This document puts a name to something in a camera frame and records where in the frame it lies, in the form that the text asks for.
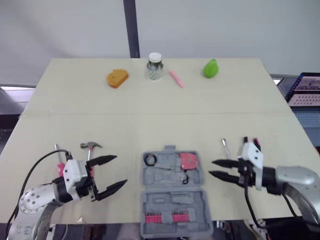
bread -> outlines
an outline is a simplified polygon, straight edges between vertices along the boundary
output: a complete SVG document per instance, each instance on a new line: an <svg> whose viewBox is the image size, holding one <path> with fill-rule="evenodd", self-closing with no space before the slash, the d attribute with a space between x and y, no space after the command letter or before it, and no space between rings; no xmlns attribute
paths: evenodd
<svg viewBox="0 0 320 240"><path fill-rule="evenodd" d="M106 82L114 89L118 88L127 78L129 74L124 69L114 69L106 76Z"/></svg>

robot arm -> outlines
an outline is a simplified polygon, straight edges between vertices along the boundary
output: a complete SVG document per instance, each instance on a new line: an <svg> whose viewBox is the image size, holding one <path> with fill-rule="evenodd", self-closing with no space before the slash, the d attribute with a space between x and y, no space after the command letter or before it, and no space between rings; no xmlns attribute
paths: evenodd
<svg viewBox="0 0 320 240"><path fill-rule="evenodd" d="M212 163L225 168L238 168L240 177L229 175L224 171L209 171L220 180L244 187L245 176L248 176L248 186L257 190L265 187L274 195L287 195L298 206L302 218L312 224L307 224L313 232L319 232L320 227L320 178L312 170L301 166L263 167L263 154L252 142L245 142L238 161L218 159Z"/></svg>
<svg viewBox="0 0 320 240"><path fill-rule="evenodd" d="M91 200L102 200L118 191L127 180L119 181L98 193L90 170L117 156L100 156L90 161L70 159L63 169L63 177L51 183L39 185L26 191L18 203L18 214L11 225L9 240L45 240L55 209L72 200L79 201L91 195Z"/></svg>

green object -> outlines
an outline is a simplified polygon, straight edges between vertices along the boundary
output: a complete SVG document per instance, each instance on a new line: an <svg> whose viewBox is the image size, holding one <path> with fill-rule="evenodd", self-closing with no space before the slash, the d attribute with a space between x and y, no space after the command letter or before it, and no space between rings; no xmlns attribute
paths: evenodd
<svg viewBox="0 0 320 240"><path fill-rule="evenodd" d="M203 75L210 79L213 78L219 71L217 61L215 59L210 60L203 68Z"/></svg>

white wall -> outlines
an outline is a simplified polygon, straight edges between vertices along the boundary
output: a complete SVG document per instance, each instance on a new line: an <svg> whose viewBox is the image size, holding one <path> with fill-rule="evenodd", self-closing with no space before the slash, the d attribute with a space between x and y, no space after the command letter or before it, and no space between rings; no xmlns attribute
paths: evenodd
<svg viewBox="0 0 320 240"><path fill-rule="evenodd" d="M320 72L320 0L135 0L141 57L259 57Z"/></svg>
<svg viewBox="0 0 320 240"><path fill-rule="evenodd" d="M0 1L0 85L36 85L51 58L129 56L122 0Z"/></svg>

screwdriver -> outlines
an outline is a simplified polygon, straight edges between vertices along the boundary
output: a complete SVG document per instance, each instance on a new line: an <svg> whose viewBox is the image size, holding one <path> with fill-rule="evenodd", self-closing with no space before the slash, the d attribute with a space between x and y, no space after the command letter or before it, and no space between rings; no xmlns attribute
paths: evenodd
<svg viewBox="0 0 320 240"><path fill-rule="evenodd" d="M54 148L55 150L59 150L60 147L58 144L55 144L54 145ZM58 152L58 159L59 159L59 164L58 164L58 173L59 173L59 177L63 177L64 176L64 168L65 168L65 164L62 160L62 157L61 157L61 152Z"/></svg>
<svg viewBox="0 0 320 240"><path fill-rule="evenodd" d="M224 150L224 154L226 156L227 159L232 159L231 158L231 151L228 147L228 144L227 144L227 139L225 138L222 138L222 145L223 145L223 150Z"/></svg>

